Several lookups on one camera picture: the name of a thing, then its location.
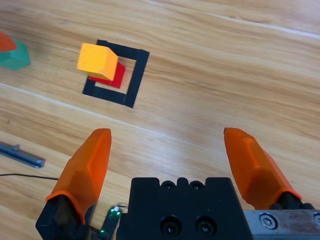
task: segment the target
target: yellow cube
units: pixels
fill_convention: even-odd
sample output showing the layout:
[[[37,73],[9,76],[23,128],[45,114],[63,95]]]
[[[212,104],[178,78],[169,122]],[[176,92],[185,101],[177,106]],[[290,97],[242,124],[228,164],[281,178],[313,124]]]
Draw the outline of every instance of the yellow cube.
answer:
[[[90,77],[113,81],[118,64],[118,56],[106,46],[83,43],[77,69]]]

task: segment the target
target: stacked blocks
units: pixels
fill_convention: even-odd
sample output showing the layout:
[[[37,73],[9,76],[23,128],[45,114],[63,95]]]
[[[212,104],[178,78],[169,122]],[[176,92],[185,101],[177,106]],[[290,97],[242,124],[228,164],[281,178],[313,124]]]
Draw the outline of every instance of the stacked blocks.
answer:
[[[126,68],[109,47],[83,43],[77,69],[86,72],[90,80],[119,89]]]
[[[27,46],[0,32],[0,67],[18,70],[30,63]]]

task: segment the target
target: black tape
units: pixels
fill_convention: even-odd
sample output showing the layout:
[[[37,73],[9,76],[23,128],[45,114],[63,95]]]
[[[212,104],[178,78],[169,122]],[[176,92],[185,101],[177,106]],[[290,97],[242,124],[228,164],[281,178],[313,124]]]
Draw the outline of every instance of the black tape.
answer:
[[[142,49],[122,46],[104,40],[97,40],[96,44],[110,48],[118,57],[135,60],[136,62],[133,69],[132,77],[126,94],[95,86],[96,82],[88,78],[86,79],[86,83],[84,85],[82,93],[95,98],[107,100],[133,108],[138,95],[142,77],[145,72],[145,68],[149,58],[149,52]]]

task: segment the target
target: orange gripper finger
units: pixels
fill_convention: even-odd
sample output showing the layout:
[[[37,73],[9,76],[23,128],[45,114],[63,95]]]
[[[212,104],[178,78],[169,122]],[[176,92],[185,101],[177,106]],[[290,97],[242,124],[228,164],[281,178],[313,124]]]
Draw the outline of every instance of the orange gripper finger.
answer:
[[[98,201],[107,173],[111,148],[111,130],[97,129],[67,162],[46,201],[65,195],[85,224],[88,208]]]
[[[224,143],[241,196],[256,210],[269,209],[284,192],[302,199],[253,136],[237,128],[225,128]]]
[[[0,52],[8,52],[16,49],[16,43],[9,36],[0,32]]]

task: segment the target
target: wood grain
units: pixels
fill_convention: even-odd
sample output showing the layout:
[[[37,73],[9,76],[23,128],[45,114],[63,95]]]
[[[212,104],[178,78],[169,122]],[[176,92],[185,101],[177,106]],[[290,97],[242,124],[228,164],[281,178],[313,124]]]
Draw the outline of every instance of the wood grain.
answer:
[[[0,2],[2,30],[32,61],[0,69],[0,141],[47,159],[32,169],[0,157],[0,174],[58,177],[94,129],[110,128],[99,227],[111,205],[128,202],[131,178],[232,178],[223,130],[236,127],[320,208],[318,9],[315,0]],[[97,39],[150,52],[133,109],[82,94],[80,46]],[[123,61],[124,93],[135,62]],[[1,236],[40,239],[34,226],[54,181],[0,181]]]

